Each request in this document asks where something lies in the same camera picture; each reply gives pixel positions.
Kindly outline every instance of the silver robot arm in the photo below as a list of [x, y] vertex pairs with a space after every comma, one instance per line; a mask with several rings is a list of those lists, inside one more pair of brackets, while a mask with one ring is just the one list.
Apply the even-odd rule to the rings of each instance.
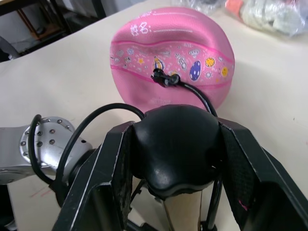
[[[63, 150], [75, 128], [66, 119], [47, 117], [35, 131], [35, 153], [45, 174], [55, 175]], [[29, 125], [0, 128], [0, 184], [34, 175], [28, 153]], [[63, 181], [68, 180], [75, 164], [92, 145], [82, 138], [75, 143], [64, 169]]]

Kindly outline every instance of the pink ball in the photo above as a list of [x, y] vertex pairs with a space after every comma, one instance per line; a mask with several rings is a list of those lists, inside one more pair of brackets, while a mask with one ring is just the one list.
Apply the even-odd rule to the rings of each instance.
[[220, 26], [181, 7], [152, 10], [130, 21], [116, 33], [110, 48], [111, 71], [121, 97], [144, 112], [166, 104], [204, 108], [193, 93], [154, 83], [155, 68], [179, 74], [181, 81], [199, 88], [218, 108], [229, 92], [234, 63]]

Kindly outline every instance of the black wire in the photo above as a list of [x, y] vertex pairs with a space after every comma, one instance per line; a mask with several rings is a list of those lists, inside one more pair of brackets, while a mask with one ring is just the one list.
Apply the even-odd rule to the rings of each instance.
[[53, 182], [52, 179], [50, 179], [49, 177], [47, 177], [43, 171], [41, 170], [39, 164], [38, 164], [38, 159], [35, 155], [35, 149], [34, 149], [34, 136], [35, 136], [35, 129], [36, 126], [38, 124], [38, 122], [40, 122], [42, 116], [41, 115], [36, 115], [30, 125], [30, 130], [29, 130], [29, 137], [28, 137], [28, 151], [29, 151], [29, 158], [30, 158], [30, 162], [31, 162], [31, 166], [32, 169], [34, 171], [34, 173], [45, 183], [47, 184], [51, 184]]
[[194, 93], [202, 101], [202, 103], [205, 106], [205, 108], [207, 109], [207, 111], [209, 113], [211, 113], [213, 116], [217, 117], [217, 113], [216, 113], [215, 108], [213, 107], [211, 101], [202, 91], [200, 91], [197, 87], [190, 85], [188, 83], [182, 82], [182, 81], [178, 82], [177, 85], [179, 85], [179, 86], [191, 91], [192, 93]]
[[80, 136], [80, 134], [82, 133], [82, 131], [87, 127], [87, 125], [93, 120], [95, 119], [97, 116], [99, 116], [100, 114], [109, 111], [111, 109], [125, 109], [125, 110], [129, 110], [133, 113], [135, 113], [141, 120], [144, 119], [144, 113], [139, 110], [138, 108], [125, 104], [125, 103], [112, 103], [112, 104], [108, 104], [105, 105], [103, 107], [100, 107], [98, 109], [96, 109], [94, 112], [92, 112], [90, 115], [88, 115], [87, 118], [85, 118], [81, 124], [78, 126], [78, 128], [75, 130], [74, 134], [72, 135], [72, 137], [70, 138], [70, 140], [68, 141], [62, 155], [59, 161], [59, 165], [57, 168], [57, 172], [56, 172], [56, 178], [54, 181], [54, 185], [53, 188], [55, 189], [56, 192], [56, 197], [57, 197], [57, 201], [59, 206], [62, 206], [64, 199], [65, 199], [65, 192], [64, 192], [64, 188], [63, 188], [63, 183], [62, 183], [62, 178], [63, 178], [63, 174], [64, 174], [64, 167], [67, 161], [67, 158], [75, 144], [75, 142], [77, 141], [78, 137]]

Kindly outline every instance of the pink stripe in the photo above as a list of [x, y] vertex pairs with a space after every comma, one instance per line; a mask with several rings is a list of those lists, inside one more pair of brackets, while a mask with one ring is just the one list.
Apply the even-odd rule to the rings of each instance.
[[158, 45], [158, 44], [161, 44], [161, 43], [167, 43], [167, 42], [188, 42], [188, 43], [191, 43], [191, 44], [194, 44], [194, 45], [197, 45], [197, 46], [201, 46], [203, 48], [206, 48], [206, 49], [209, 49], [210, 51], [214, 52], [214, 53], [217, 53], [221, 56], [223, 56], [228, 62], [230, 63], [234, 63], [234, 60], [233, 59], [230, 59], [228, 58], [226, 55], [224, 55], [222, 52], [214, 49], [214, 48], [211, 48], [211, 47], [208, 47], [208, 46], [205, 46], [203, 44], [200, 44], [200, 43], [197, 43], [197, 42], [192, 42], [192, 41], [187, 41], [187, 40], [177, 40], [177, 41], [172, 41], [172, 40], [166, 40], [166, 41], [160, 41], [160, 42], [154, 42], [154, 43], [140, 43], [140, 42], [134, 42], [134, 41], [113, 41], [111, 42], [111, 44], [126, 44], [126, 43], [133, 43], [133, 44], [138, 44], [138, 45], [142, 45], [142, 46], [154, 46], [154, 45]]
[[[142, 75], [139, 75], [138, 73], [136, 72], [133, 72], [133, 71], [130, 71], [130, 70], [127, 70], [127, 69], [124, 69], [122, 67], [119, 67], [119, 66], [114, 66], [114, 65], [111, 65], [110, 66], [112, 70], [120, 70], [120, 71], [124, 71], [124, 72], [127, 72], [127, 73], [130, 73], [131, 75], [135, 76], [135, 77], [138, 77], [138, 78], [141, 78], [145, 81], [148, 81], [148, 82], [151, 82], [151, 83], [154, 83], [154, 81], [150, 78], [147, 78], [147, 77], [144, 77]], [[217, 88], [221, 88], [221, 87], [224, 87], [228, 84], [230, 84], [230, 82], [232, 81], [232, 79], [224, 82], [224, 83], [219, 83], [219, 84], [212, 84], [212, 85], [198, 85], [196, 87], [204, 87], [204, 88], [209, 88], [209, 89], [217, 89]]]

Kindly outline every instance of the yellow star graphic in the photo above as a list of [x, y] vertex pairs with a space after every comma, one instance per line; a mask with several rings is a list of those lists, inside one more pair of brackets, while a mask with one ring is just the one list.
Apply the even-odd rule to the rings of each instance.
[[141, 65], [144, 63], [144, 60], [143, 59], [138, 59], [138, 63]]

